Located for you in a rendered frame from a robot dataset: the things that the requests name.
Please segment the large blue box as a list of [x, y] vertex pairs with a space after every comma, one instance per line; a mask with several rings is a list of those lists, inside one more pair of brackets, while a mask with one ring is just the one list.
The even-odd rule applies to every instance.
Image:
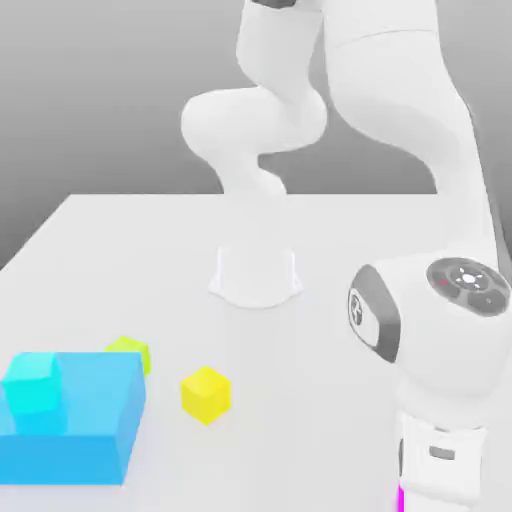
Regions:
[[58, 408], [21, 414], [0, 381], [0, 485], [121, 485], [144, 411], [135, 352], [60, 352]]

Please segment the small yellow cube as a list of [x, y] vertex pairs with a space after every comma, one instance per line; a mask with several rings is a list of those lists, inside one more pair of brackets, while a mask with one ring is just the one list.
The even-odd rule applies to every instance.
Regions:
[[204, 425], [231, 408], [231, 381], [209, 366], [203, 366], [180, 383], [182, 408]]

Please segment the small lime green cube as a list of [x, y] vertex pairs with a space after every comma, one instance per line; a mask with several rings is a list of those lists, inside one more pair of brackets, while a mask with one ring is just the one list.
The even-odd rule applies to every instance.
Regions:
[[151, 372], [151, 356], [147, 343], [138, 341], [128, 336], [120, 336], [110, 343], [106, 348], [106, 352], [136, 352], [141, 356], [143, 372], [148, 376]]

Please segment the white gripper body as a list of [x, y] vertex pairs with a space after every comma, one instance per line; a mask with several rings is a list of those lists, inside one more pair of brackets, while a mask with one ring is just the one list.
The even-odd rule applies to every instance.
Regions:
[[443, 430], [399, 412], [398, 485], [404, 512], [473, 512], [481, 496], [486, 437], [484, 427]]

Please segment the small cyan cube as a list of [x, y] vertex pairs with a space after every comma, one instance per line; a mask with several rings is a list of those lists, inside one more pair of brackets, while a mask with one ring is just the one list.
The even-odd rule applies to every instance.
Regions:
[[1, 380], [13, 415], [53, 411], [61, 402], [61, 374], [55, 352], [15, 355]]

